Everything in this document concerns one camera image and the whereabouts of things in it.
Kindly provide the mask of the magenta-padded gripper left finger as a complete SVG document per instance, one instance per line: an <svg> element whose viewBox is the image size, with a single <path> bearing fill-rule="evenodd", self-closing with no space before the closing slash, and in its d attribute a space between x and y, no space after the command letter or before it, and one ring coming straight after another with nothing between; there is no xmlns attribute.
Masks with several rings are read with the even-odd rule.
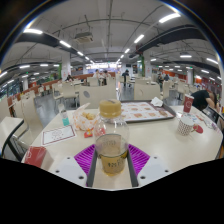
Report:
<svg viewBox="0 0 224 224"><path fill-rule="evenodd" d="M95 177L97 154L90 145L75 156L66 156L53 173L81 187L92 187Z"/></svg>

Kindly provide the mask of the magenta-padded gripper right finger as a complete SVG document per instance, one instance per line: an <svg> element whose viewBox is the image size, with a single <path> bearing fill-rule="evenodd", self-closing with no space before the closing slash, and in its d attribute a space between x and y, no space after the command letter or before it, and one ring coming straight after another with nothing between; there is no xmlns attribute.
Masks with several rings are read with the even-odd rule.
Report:
<svg viewBox="0 0 224 224"><path fill-rule="evenodd" d="M158 156L150 156L133 145L129 145L127 161L133 188L143 187L172 173Z"/></svg>

